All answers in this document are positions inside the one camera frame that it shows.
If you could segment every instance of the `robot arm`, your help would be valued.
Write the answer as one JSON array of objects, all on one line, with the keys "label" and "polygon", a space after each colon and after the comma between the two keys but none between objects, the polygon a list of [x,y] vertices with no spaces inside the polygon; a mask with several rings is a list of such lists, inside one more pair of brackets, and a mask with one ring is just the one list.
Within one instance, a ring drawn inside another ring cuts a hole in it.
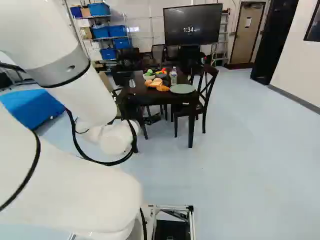
[{"label": "robot arm", "polygon": [[[115,154],[130,145],[126,122],[105,128],[116,116],[114,100],[53,0],[2,1],[0,32],[0,50],[94,130],[92,139],[102,149]],[[97,239],[128,237],[142,204],[141,186],[133,177],[58,150],[1,104],[0,133],[0,223],[93,233]],[[1,209],[32,166],[27,185]]]}]

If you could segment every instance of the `desk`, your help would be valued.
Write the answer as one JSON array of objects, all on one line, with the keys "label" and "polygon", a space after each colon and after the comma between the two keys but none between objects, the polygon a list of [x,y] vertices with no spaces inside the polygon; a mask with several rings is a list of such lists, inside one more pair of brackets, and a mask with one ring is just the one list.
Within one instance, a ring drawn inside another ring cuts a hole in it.
[{"label": "desk", "polygon": [[[177,67],[177,83],[190,84],[188,76],[184,75]],[[196,106],[199,101],[199,96],[195,90],[189,94],[175,94],[170,91],[158,91],[155,88],[145,86],[145,79],[143,78],[143,71],[135,71],[133,73],[135,87],[124,87],[118,96],[117,102],[119,104],[129,104],[130,108],[133,106],[152,106],[152,105],[179,105],[182,103],[189,103],[190,108],[193,109],[189,115],[188,126],[188,147],[192,148],[195,129]]]}]

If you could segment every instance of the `bowl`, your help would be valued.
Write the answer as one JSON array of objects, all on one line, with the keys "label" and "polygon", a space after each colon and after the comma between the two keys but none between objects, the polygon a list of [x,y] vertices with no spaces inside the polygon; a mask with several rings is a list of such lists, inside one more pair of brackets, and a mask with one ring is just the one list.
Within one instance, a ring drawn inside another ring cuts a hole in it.
[{"label": "bowl", "polygon": [[156,75],[152,75],[152,76],[146,76],[145,74],[142,75],[144,80],[153,80],[156,78]]},{"label": "bowl", "polygon": [[167,74],[161,72],[161,73],[156,73],[155,76],[156,76],[157,78],[159,78],[159,79],[163,79],[163,78],[165,78],[165,77],[167,76]]}]

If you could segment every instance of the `tv screen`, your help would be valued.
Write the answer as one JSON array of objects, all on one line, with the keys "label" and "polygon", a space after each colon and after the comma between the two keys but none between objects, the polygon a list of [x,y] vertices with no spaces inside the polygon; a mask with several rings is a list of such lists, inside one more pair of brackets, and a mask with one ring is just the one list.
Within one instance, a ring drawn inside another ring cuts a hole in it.
[{"label": "tv screen", "polygon": [[222,3],[163,9],[166,45],[200,45],[218,42]]}]

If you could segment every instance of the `plastic bottle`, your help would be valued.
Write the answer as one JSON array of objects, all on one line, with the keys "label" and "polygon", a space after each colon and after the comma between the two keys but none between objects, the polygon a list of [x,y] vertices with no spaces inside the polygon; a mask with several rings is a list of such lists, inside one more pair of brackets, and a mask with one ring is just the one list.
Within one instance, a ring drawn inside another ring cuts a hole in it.
[{"label": "plastic bottle", "polygon": [[171,86],[177,85],[177,77],[178,77],[177,69],[176,69],[176,67],[174,66],[174,67],[172,68],[172,71],[170,72]]}]

